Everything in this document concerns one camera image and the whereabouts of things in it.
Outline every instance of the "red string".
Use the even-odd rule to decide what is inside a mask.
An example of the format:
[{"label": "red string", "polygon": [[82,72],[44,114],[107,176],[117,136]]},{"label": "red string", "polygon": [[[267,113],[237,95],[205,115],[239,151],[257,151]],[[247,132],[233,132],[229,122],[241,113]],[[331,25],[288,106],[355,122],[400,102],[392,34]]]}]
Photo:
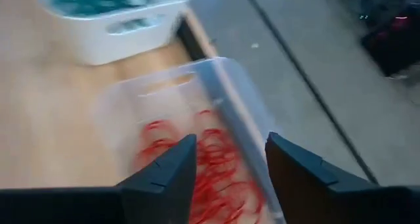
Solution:
[{"label": "red string", "polygon": [[[211,110],[198,112],[194,121],[203,127],[204,117],[214,120],[216,113]],[[154,139],[151,131],[166,131],[168,138]],[[179,132],[167,120],[158,120],[144,126],[141,131],[143,143],[148,145],[137,154],[136,160],[143,161],[141,167],[149,164],[167,149],[179,141]],[[252,181],[235,181],[242,164],[240,154],[230,138],[222,129],[204,129],[197,143],[197,175],[192,197],[190,224],[202,224],[216,221],[224,224],[236,224],[246,213],[256,215],[255,224],[260,222],[265,200],[257,185]],[[257,204],[252,210],[245,209],[249,196],[256,198]]]}]

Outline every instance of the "white plastic basket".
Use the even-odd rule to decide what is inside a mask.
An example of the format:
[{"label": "white plastic basket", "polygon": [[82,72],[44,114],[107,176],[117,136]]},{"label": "white plastic basket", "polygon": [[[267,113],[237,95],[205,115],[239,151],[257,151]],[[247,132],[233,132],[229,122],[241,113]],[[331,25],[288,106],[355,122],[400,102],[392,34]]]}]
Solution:
[{"label": "white plastic basket", "polygon": [[[150,91],[163,82],[188,75],[189,81]],[[94,108],[98,132],[113,151],[120,172],[135,172],[133,161],[143,147],[140,131],[156,119],[171,120],[183,135],[197,133],[194,115],[217,112],[233,135],[243,158],[266,194],[270,210],[281,213],[265,163],[264,144],[276,129],[273,117],[242,67],[214,58],[117,83],[99,96]]]},{"label": "white plastic basket", "polygon": [[65,16],[38,0],[54,19],[59,38],[81,63],[99,65],[167,44],[188,0],[153,0],[137,9],[89,17]]}]

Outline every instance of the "gray floor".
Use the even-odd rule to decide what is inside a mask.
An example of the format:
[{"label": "gray floor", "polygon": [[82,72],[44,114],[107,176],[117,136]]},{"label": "gray floor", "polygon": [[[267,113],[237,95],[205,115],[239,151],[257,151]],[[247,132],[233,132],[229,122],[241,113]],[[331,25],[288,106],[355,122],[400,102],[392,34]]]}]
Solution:
[{"label": "gray floor", "polygon": [[[358,24],[336,1],[257,2],[380,184],[420,184],[420,106],[412,102],[420,87],[381,75],[358,44]],[[248,0],[193,0],[192,8],[219,54],[244,65],[286,138],[365,177]]]}]

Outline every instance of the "wooden surface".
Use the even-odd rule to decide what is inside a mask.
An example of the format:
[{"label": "wooden surface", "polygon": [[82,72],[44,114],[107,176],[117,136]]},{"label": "wooden surface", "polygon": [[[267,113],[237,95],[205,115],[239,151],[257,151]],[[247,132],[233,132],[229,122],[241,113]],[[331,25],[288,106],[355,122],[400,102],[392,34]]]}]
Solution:
[{"label": "wooden surface", "polygon": [[114,185],[93,125],[108,85],[188,62],[178,40],[103,66],[81,66],[49,40],[28,0],[0,0],[0,188]]}]

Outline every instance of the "clear plastic bin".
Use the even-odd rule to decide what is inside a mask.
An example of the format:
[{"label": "clear plastic bin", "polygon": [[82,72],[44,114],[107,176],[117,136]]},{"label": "clear plastic bin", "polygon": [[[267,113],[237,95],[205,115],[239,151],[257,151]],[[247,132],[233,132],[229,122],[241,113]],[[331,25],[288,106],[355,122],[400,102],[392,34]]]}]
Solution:
[{"label": "clear plastic bin", "polygon": [[[187,81],[179,84],[182,77]],[[264,153],[268,133],[278,129],[236,61],[213,58],[117,83],[99,97],[94,120],[119,170],[130,175],[136,153],[144,146],[139,133],[147,123],[166,119],[182,135],[197,133],[194,115],[208,109],[217,112],[229,130],[276,223],[283,223]]]}]

